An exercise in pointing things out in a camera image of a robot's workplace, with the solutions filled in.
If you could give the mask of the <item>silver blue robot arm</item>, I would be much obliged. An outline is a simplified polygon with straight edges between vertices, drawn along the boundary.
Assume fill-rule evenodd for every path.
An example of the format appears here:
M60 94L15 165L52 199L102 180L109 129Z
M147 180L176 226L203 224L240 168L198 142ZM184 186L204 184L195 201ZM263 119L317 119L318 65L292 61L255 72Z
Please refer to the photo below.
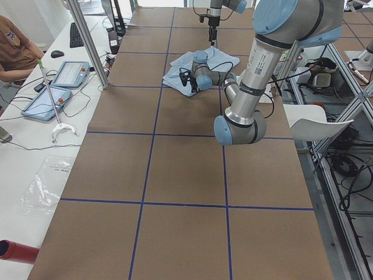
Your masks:
M190 70L180 69L183 85L192 92L222 86L230 103L214 120L214 135L222 145L252 144L266 133L266 120L256 109L284 50L322 46L342 34L343 1L260 1L254 11L255 37L241 80L230 72L214 71L207 54L197 51Z
M210 6L207 8L206 13L198 14L199 21L204 22L204 19L208 19L209 25L209 42L211 46L215 45L217 39L217 27L219 26L221 19L221 10L225 6L237 13L243 13L247 5L246 1L239 0L211 0Z

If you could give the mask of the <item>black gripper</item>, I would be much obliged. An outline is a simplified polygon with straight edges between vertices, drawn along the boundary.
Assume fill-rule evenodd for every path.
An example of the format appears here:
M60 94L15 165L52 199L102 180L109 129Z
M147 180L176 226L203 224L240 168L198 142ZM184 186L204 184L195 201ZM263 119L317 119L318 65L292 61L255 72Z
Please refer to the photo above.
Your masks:
M196 87L196 79L192 76L192 71L188 69L180 69L179 70L179 77L181 80L181 83L183 87L187 86L187 83L190 84L192 93L197 92L197 87Z
M217 29L216 27L220 24L220 9L207 8L206 13L199 14L199 21L204 22L204 19L208 19L209 25L209 42L211 46L215 45L217 39Z

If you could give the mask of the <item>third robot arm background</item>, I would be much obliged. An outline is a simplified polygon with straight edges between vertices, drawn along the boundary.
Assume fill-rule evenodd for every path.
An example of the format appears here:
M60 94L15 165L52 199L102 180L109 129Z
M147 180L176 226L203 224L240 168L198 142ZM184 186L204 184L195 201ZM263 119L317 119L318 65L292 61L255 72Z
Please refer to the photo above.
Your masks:
M363 51L345 51L345 54L353 69L358 71L372 70L372 41Z

